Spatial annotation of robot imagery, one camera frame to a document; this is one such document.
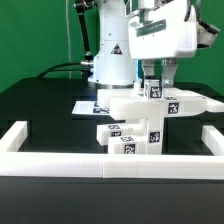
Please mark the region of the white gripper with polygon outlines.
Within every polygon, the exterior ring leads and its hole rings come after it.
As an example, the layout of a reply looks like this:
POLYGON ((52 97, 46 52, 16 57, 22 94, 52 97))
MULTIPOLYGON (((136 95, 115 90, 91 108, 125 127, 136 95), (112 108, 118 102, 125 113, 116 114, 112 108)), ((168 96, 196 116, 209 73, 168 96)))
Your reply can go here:
POLYGON ((154 79, 154 61, 162 60, 162 86, 172 88, 176 58, 192 57, 197 49, 196 12, 191 0, 129 0, 129 50, 143 60, 145 79, 154 79))

